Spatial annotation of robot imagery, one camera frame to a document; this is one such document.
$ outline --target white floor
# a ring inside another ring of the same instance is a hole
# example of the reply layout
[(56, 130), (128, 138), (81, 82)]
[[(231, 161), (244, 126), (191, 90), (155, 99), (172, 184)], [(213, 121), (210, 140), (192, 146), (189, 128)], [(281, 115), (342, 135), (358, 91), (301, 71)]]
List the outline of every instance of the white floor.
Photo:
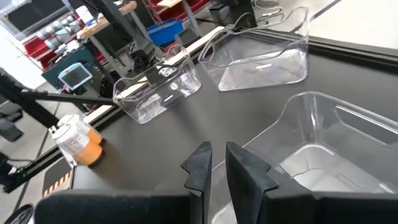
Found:
[[(333, 1), (279, 0), (279, 3), (285, 11), (289, 11), (296, 6), (308, 6), (310, 15), (313, 16)], [(394, 12), (398, 8), (398, 1), (378, 0), (377, 4), (375, 2), (374, 0), (342, 0), (329, 11), (312, 21), (310, 33), (318, 37), (398, 49), (398, 27), (396, 26), (398, 14)], [(255, 13), (258, 17), (264, 11), (256, 9)], [(199, 12), (196, 17), (211, 19), (206, 9)], [(203, 33), (207, 33), (215, 26), (213, 24), (200, 23), (200, 27)], [(40, 89), (54, 91), (49, 85), (44, 85)], [(42, 104), (50, 112), (54, 112), (57, 107), (57, 103), (43, 102)], [(76, 111), (78, 110), (73, 105), (61, 103), (57, 116), (61, 117), (65, 113)], [(0, 151), (18, 159), (36, 158), (45, 136), (45, 128), (28, 115), (25, 115), (25, 118), (19, 121), (17, 126), (25, 132), (25, 136), (13, 144), (0, 140)], [(44, 153), (53, 145), (52, 140), (48, 138), (41, 153)], [(45, 171), (30, 180), (21, 205), (26, 203), (36, 204), (41, 199), (44, 173)], [(67, 187), (68, 183), (65, 183), (61, 186), (61, 189)], [(3, 223), (14, 210), (21, 191), (22, 186), (11, 194), (0, 194), (0, 223)]]

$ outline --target transparent storage bin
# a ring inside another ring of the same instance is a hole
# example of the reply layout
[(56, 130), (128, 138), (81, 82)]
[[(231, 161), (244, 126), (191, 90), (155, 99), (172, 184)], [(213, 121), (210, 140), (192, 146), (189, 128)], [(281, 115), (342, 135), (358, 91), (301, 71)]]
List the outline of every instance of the transparent storage bin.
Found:
[[(244, 148), (313, 192), (398, 192), (398, 123), (322, 93), (291, 97)], [(211, 223), (234, 224), (225, 162), (212, 175)]]
[(114, 84), (113, 101), (140, 124), (199, 90), (201, 83), (190, 54), (180, 45), (135, 78)]
[[(306, 7), (295, 8), (286, 17), (278, 13), (260, 18), (251, 29), (235, 30), (237, 24), (217, 32), (199, 56), (219, 91), (293, 84), (307, 77)], [(281, 34), (289, 37), (280, 38)]]

